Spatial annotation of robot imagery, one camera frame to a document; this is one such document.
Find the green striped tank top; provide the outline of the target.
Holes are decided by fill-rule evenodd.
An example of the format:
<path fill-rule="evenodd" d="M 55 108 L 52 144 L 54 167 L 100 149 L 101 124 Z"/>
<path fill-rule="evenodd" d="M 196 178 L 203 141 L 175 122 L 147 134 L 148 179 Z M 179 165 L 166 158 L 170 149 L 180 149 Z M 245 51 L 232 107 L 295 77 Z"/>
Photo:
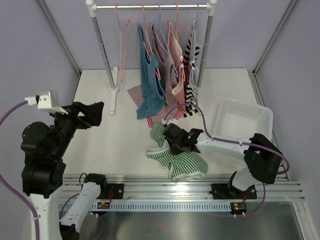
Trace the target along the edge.
<path fill-rule="evenodd" d="M 158 148 L 146 151 L 146 157 L 168 169 L 168 178 L 174 183 L 188 182 L 194 179 L 203 179 L 208 172 L 208 164 L 194 152 L 173 154 L 170 145 L 163 134 L 165 126 L 155 123 L 150 137 L 158 144 Z"/>

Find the red striped tank top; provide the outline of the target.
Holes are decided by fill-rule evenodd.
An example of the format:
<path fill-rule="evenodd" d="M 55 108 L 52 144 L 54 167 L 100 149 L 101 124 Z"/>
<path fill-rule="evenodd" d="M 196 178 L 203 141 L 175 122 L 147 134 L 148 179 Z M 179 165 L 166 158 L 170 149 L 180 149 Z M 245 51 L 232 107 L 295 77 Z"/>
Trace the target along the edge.
<path fill-rule="evenodd" d="M 151 33 L 152 50 L 159 64 L 165 105 L 156 115 L 147 118 L 149 127 L 161 123 L 163 119 L 177 120 L 186 113 L 183 54 L 174 26 L 171 22 L 167 23 L 167 37 L 164 37 L 156 24 L 152 25 Z"/>

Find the teal blue tank top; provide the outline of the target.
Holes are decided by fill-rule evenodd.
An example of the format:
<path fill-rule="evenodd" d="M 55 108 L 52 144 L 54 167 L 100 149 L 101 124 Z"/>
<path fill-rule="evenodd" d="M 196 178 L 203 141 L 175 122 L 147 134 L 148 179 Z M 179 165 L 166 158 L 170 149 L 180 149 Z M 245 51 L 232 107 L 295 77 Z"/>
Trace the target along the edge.
<path fill-rule="evenodd" d="M 165 91 L 157 75 L 159 62 L 154 53 L 146 50 L 147 35 L 141 24 L 137 25 L 140 45 L 140 88 L 142 104 L 136 110 L 137 119 L 141 120 L 157 115 L 165 106 Z"/>

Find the pink wire hanger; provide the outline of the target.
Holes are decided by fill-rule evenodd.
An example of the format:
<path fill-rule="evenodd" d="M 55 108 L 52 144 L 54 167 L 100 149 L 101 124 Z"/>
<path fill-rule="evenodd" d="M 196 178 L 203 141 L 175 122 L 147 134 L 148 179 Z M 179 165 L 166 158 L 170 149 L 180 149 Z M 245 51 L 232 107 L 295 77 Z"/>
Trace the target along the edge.
<path fill-rule="evenodd" d="M 152 46 L 151 46 L 151 43 L 149 40 L 148 31 L 147 31 L 145 8 L 142 3 L 140 3 L 140 6 L 141 6 L 142 12 L 143 12 L 143 28 L 142 29 L 144 31 L 145 38 L 147 40 L 147 44 L 144 43 L 144 47 L 145 47 L 145 50 L 146 50 L 147 55 L 149 57 L 149 60 L 151 60 L 151 54 L 153 53 L 153 50 L 152 50 Z M 155 68 L 155 75 L 157 76 L 158 80 L 160 81 L 161 74 L 160 74 L 160 70 L 158 67 Z"/>
<path fill-rule="evenodd" d="M 117 18 L 118 27 L 119 27 L 119 62 L 120 62 L 119 77 L 120 77 L 120 81 L 123 82 L 125 78 L 125 68 L 126 68 L 131 21 L 128 19 L 124 24 L 121 24 L 117 4 L 115 5 L 115 14 Z"/>
<path fill-rule="evenodd" d="M 175 24 L 173 24 L 170 20 L 167 21 L 167 43 L 169 46 L 170 54 L 173 59 L 173 64 L 175 65 L 178 77 L 176 77 L 177 81 L 180 80 L 181 76 L 181 68 L 183 67 L 183 51 L 179 41 L 178 35 L 178 20 L 179 20 L 179 7 L 178 4 L 175 3 L 176 7 L 176 19 Z"/>

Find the mauve pink tank top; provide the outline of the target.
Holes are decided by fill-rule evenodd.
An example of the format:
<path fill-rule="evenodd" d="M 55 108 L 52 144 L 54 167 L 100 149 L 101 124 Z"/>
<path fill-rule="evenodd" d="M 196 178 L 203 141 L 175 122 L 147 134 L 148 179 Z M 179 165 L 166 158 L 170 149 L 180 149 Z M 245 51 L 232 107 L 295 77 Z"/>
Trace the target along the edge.
<path fill-rule="evenodd" d="M 137 106 L 137 119 L 147 119 L 151 128 L 154 123 L 161 123 L 166 116 L 167 119 L 176 116 L 178 102 L 172 90 L 177 86 L 177 79 L 172 71 L 174 60 L 159 34 L 159 28 L 153 24 L 150 37 L 141 24 L 137 30 L 141 84 L 127 91 Z"/>

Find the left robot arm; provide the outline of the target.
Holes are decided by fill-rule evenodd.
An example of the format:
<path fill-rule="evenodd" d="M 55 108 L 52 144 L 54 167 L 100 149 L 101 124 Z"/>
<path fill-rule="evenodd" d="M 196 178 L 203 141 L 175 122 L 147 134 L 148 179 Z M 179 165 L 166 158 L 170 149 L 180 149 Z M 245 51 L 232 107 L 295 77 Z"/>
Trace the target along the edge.
<path fill-rule="evenodd" d="M 68 106 L 52 106 L 40 100 L 38 109 L 49 113 L 54 124 L 33 122 L 23 130 L 20 146 L 25 153 L 22 189 L 35 206 L 39 221 L 35 224 L 36 238 L 39 240 L 78 240 L 91 204 L 108 194 L 106 176 L 90 173 L 72 207 L 59 218 L 59 196 L 66 169 L 63 156 L 76 130 L 101 124 L 104 105 L 100 101 L 90 105 L 73 102 Z"/>

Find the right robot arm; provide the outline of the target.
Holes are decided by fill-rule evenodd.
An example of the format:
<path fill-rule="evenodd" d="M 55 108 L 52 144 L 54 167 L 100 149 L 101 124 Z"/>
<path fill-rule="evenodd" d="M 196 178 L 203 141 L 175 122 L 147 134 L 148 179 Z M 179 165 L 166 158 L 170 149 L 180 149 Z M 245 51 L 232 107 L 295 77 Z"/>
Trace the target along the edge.
<path fill-rule="evenodd" d="M 215 200 L 254 200 L 255 185 L 271 185 L 279 175 L 283 160 L 281 151 L 261 133 L 251 138 L 222 138 L 211 136 L 202 129 L 186 131 L 170 123 L 163 130 L 173 154 L 210 153 L 242 162 L 244 168 L 235 171 L 227 183 L 213 183 L 211 195 Z"/>

